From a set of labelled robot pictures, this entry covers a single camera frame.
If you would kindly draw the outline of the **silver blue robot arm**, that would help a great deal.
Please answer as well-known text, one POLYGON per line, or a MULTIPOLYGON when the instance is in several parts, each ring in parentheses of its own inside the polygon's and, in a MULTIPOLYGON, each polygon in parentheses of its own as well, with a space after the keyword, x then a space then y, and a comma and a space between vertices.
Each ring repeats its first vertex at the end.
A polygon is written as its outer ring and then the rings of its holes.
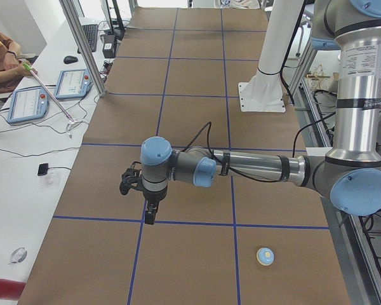
POLYGON ((139 188, 147 200, 145 223, 153 224, 168 182, 210 187, 216 174, 260 182, 292 182, 357 216, 381 210, 381 155, 376 151, 381 108, 381 1, 316 1, 312 33, 341 49, 335 133, 324 157, 268 156, 172 149, 162 137, 143 142, 139 188))

